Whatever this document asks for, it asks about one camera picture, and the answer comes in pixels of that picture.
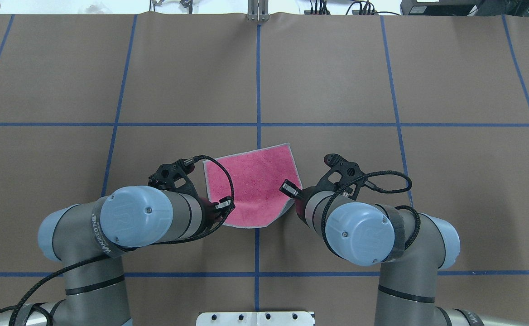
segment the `metal bracket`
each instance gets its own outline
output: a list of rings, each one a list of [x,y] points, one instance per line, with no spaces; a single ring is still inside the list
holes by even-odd
[[[314,312],[201,313],[196,326],[314,326]]]
[[[269,0],[248,0],[248,15],[250,21],[269,20]]]

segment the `pink cloth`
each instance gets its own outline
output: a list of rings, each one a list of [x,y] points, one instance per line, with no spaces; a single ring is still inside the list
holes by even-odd
[[[229,172],[234,184],[234,205],[225,225],[244,229],[265,227],[293,204],[279,191],[285,179],[302,187],[295,159],[288,143],[217,158]],[[208,199],[216,202],[230,195],[230,185],[223,171],[204,161]]]

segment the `metal clamp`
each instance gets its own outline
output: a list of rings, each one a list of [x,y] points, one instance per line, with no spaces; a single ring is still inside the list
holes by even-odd
[[[250,21],[269,20],[269,0],[248,0],[248,15]]]

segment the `robotic arm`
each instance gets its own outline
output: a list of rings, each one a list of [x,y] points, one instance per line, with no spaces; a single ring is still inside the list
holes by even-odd
[[[201,159],[223,169],[231,196],[218,203],[198,196],[188,174]],[[185,182],[176,187],[180,179]],[[232,209],[228,172],[203,155],[161,165],[148,186],[120,188],[95,202],[51,213],[41,223],[38,242],[47,258],[66,266],[52,274],[64,273],[66,299],[24,305],[42,280],[17,306],[2,309],[0,326],[43,326],[51,318],[58,326],[131,326],[121,256],[142,246],[201,239],[218,229]]]
[[[438,269],[449,268],[460,253],[455,228],[409,206],[356,202],[362,187],[381,193],[406,192],[411,180],[397,171],[363,173],[356,163],[325,156],[330,167],[314,187],[299,189],[285,180],[280,191],[295,199],[299,218],[325,241],[327,248],[353,264],[381,264],[375,326],[525,326],[434,305]],[[332,183],[329,176],[341,175]],[[368,179],[397,175],[407,187],[383,190]]]

